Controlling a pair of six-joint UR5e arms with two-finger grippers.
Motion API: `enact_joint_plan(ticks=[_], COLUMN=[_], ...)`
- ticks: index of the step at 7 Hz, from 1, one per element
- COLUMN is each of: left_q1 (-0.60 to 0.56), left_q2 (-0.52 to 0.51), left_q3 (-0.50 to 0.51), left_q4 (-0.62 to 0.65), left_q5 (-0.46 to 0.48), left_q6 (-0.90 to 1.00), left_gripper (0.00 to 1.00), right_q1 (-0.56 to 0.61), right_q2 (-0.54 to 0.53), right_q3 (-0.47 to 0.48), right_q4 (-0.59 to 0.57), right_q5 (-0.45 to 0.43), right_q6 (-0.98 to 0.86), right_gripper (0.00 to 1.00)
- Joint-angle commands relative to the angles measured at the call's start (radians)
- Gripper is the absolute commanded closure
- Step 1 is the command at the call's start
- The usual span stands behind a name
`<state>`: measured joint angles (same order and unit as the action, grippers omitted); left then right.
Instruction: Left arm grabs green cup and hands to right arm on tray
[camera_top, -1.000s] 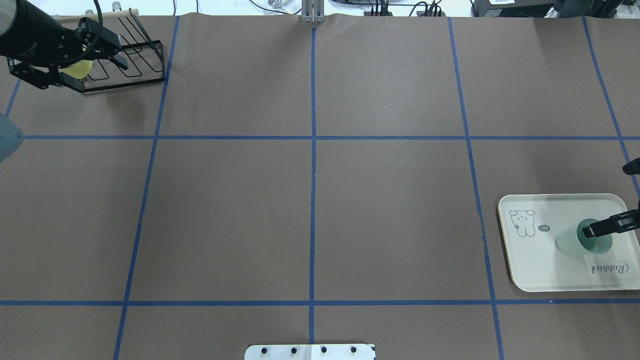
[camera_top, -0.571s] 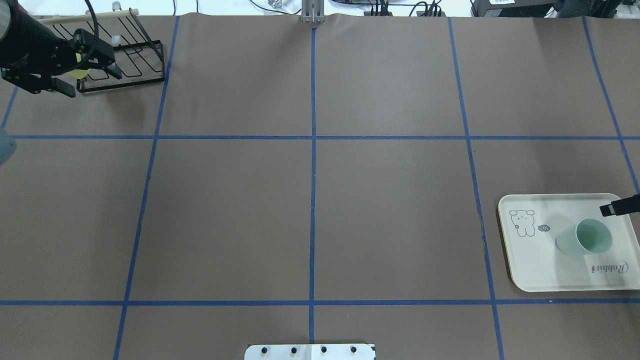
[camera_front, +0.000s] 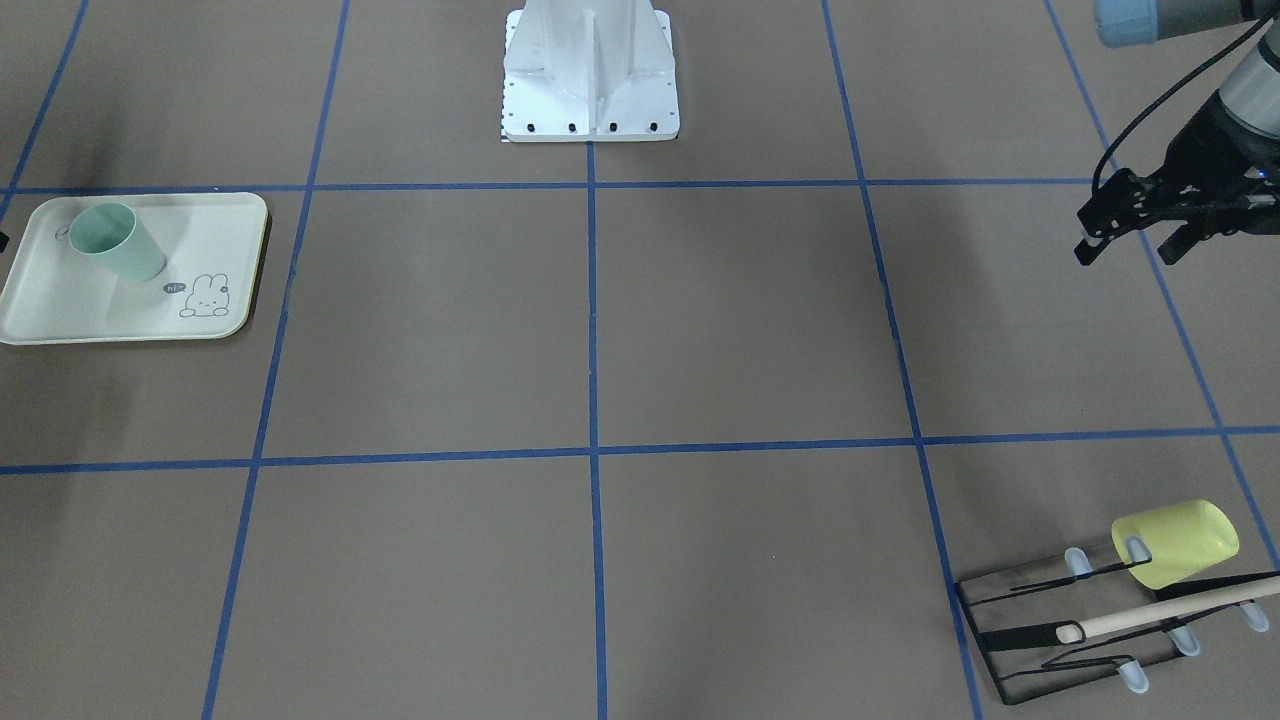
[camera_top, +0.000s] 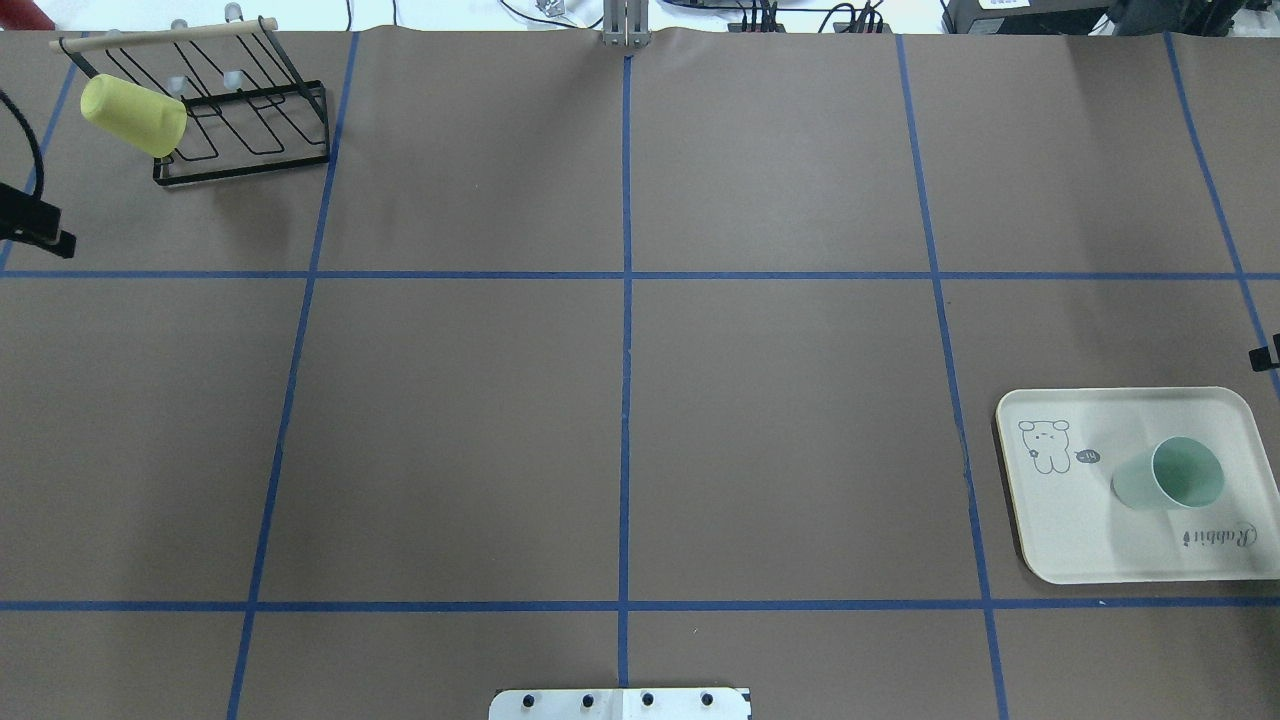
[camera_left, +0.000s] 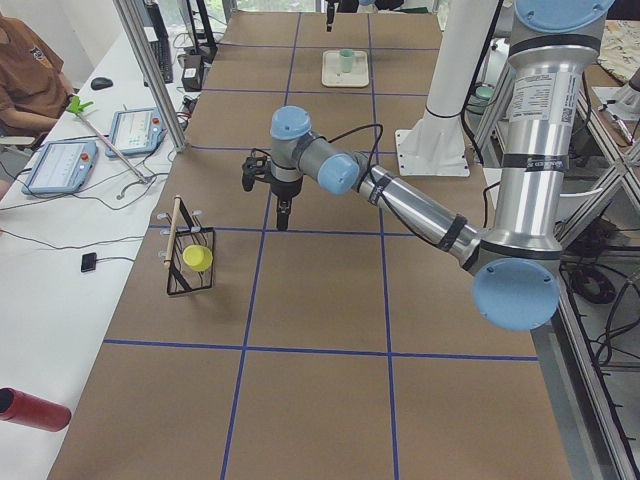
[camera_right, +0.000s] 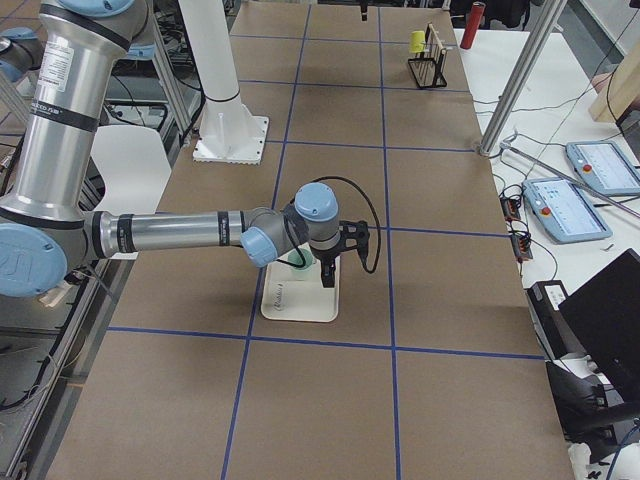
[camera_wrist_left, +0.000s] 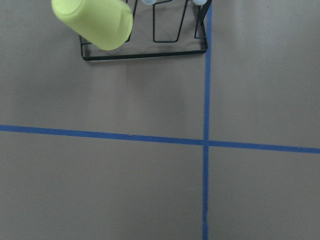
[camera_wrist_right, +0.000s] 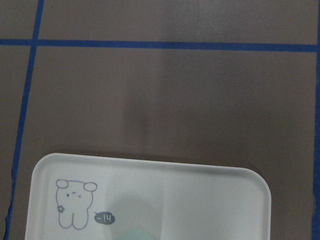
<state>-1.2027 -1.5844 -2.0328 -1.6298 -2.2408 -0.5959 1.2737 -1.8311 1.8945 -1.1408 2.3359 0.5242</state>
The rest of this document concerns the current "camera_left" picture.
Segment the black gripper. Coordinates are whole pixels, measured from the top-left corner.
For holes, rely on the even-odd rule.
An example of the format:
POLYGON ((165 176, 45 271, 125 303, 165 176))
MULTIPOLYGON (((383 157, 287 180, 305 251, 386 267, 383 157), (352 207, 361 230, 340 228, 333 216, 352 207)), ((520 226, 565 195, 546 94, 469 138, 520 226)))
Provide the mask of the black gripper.
POLYGON ((326 0, 326 31, 331 32, 335 22, 336 12, 339 7, 339 0, 326 0))
POLYGON ((302 189, 303 179, 293 170, 280 168, 270 160, 271 154, 253 148, 242 165, 242 186, 250 192, 256 181, 266 183, 278 198, 276 206, 276 228, 287 231, 291 214, 291 200, 302 189))

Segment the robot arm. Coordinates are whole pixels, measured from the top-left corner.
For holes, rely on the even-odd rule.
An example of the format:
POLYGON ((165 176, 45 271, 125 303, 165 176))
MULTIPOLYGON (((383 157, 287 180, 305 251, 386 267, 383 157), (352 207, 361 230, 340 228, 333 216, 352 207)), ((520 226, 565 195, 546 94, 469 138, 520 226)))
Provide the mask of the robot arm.
POLYGON ((562 253, 554 235, 580 81, 599 55, 607 1, 518 1, 507 63, 515 74, 494 221, 479 227, 408 182, 411 175, 453 176, 465 170, 459 115, 491 32, 495 1, 451 5, 424 116, 397 134, 398 168, 347 152, 314 131, 310 114, 279 108, 271 149, 249 155, 242 185, 267 183, 276 196, 279 230, 305 179, 342 195, 355 191, 412 234, 455 257, 473 276, 478 312, 510 330, 549 321, 560 301, 562 253))

